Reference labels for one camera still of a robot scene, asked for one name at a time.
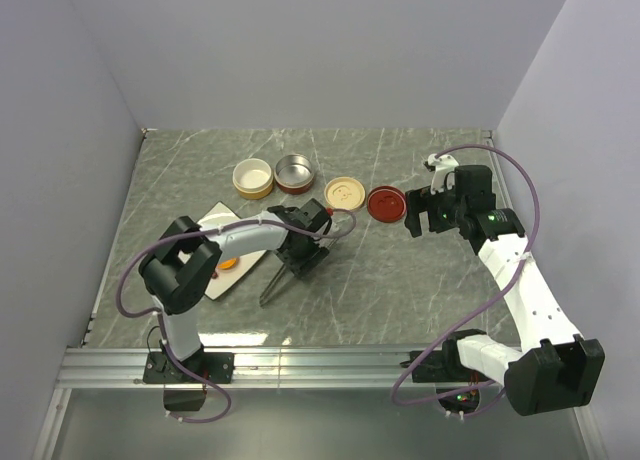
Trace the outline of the metal tongs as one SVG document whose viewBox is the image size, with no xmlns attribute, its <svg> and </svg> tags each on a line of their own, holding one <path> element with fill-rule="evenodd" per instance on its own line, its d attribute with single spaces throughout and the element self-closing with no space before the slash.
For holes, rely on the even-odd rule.
<svg viewBox="0 0 640 460">
<path fill-rule="evenodd" d="M 323 234 L 323 231 L 320 233 L 316 232 L 315 236 L 313 236 L 312 232 L 298 233 L 290 231 L 287 233 L 283 245 L 276 250 L 290 250 L 298 259 L 301 259 L 314 253 L 319 247 L 326 247 L 331 251 L 331 248 L 338 240 L 349 234 L 347 230 L 330 231 L 326 235 Z M 278 294 L 285 290 L 290 283 L 295 280 L 303 280 L 306 277 L 297 279 L 289 270 L 282 266 L 280 261 L 278 271 L 259 296 L 259 306 L 266 307 Z"/>
</svg>

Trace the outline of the orange egg yolk food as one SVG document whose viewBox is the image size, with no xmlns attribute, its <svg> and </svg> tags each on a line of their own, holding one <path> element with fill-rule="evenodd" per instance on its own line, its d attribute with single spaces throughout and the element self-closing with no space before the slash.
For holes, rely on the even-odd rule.
<svg viewBox="0 0 640 460">
<path fill-rule="evenodd" d="M 225 262 L 220 262 L 217 265 L 217 268 L 219 270 L 223 270 L 223 271 L 231 270 L 237 265 L 237 263 L 238 263 L 238 259 L 237 258 L 233 258 L 233 259 L 227 260 Z"/>
</svg>

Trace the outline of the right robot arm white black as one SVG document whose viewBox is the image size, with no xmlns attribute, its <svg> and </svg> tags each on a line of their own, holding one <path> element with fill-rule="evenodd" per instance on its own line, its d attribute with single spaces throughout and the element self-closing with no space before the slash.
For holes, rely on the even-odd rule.
<svg viewBox="0 0 640 460">
<path fill-rule="evenodd" d="M 428 187 L 406 193 L 405 225 L 422 233 L 458 230 L 496 282 L 515 323 L 519 348 L 508 347 L 478 329 L 458 328 L 446 335 L 439 351 L 413 354 L 417 369 L 431 369 L 451 381 L 479 374 L 500 384 L 521 416 L 585 406 L 590 403 L 605 353 L 587 340 L 563 312 L 530 252 L 516 213 L 498 208 L 493 174 L 482 165 L 459 165 L 452 157 L 429 161 Z"/>
</svg>

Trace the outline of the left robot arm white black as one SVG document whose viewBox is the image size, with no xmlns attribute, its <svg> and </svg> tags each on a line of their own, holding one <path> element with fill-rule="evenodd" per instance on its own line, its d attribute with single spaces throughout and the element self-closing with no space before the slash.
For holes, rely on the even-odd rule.
<svg viewBox="0 0 640 460">
<path fill-rule="evenodd" d="M 301 207 L 274 206 L 252 217 L 205 227 L 184 216 L 163 235 L 172 240 L 146 255 L 138 272 L 160 309 L 164 337 L 171 352 L 166 368 L 180 382 L 209 374 L 204 346 L 197 331 L 196 305 L 219 265 L 233 258 L 272 251 L 281 262 L 280 271 L 260 297 L 269 301 L 280 277 L 289 273 L 302 279 L 329 253 L 320 240 L 329 234 L 331 214 L 317 200 Z"/>
</svg>

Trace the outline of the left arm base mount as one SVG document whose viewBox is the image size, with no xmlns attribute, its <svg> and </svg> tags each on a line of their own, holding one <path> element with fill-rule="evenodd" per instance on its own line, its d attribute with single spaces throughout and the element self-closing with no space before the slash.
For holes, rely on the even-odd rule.
<svg viewBox="0 0 640 460">
<path fill-rule="evenodd" d="M 231 352 L 204 352 L 184 363 L 184 367 L 216 384 L 230 384 L 234 371 Z M 180 370 L 164 351 L 151 351 L 147 355 L 142 377 L 144 384 L 185 384 L 196 379 Z"/>
</svg>

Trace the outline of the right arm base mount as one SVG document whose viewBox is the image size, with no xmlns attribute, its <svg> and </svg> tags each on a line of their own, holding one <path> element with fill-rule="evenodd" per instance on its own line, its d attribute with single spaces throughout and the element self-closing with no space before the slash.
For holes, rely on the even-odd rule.
<svg viewBox="0 0 640 460">
<path fill-rule="evenodd" d="M 403 373 L 400 382 L 410 379 L 414 384 L 422 383 L 485 383 L 490 379 L 484 374 L 464 367 L 458 360 L 441 350 L 432 351 L 425 359 L 411 369 L 412 363 L 419 357 L 421 351 L 412 350 L 408 357 L 400 362 Z"/>
</svg>

